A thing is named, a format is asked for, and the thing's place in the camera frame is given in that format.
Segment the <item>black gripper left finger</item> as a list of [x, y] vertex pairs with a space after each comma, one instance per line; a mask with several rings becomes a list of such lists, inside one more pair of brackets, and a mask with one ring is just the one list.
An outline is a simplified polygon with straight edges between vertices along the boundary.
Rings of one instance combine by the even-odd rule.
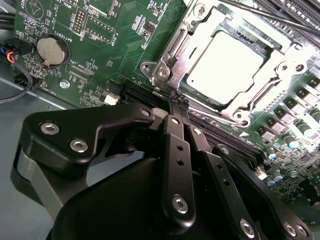
[[162, 164], [160, 212], [166, 228], [196, 218], [190, 144], [172, 95], [164, 109], [140, 103], [37, 112], [25, 118], [13, 170], [18, 191], [55, 222], [74, 196], [144, 159]]

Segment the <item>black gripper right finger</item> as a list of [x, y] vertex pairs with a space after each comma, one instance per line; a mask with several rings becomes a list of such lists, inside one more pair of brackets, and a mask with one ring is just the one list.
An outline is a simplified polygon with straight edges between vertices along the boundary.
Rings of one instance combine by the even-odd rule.
[[207, 185], [214, 191], [234, 237], [241, 240], [312, 240], [308, 226], [226, 145], [211, 147], [189, 118], [189, 101], [178, 98], [181, 119]]

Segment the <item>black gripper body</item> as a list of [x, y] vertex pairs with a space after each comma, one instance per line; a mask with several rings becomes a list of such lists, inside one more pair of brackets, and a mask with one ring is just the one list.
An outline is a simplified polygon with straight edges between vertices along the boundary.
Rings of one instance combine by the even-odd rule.
[[72, 197], [51, 230], [53, 240], [238, 240], [213, 181], [193, 172], [195, 223], [183, 234], [167, 231], [161, 215], [163, 166], [138, 160]]

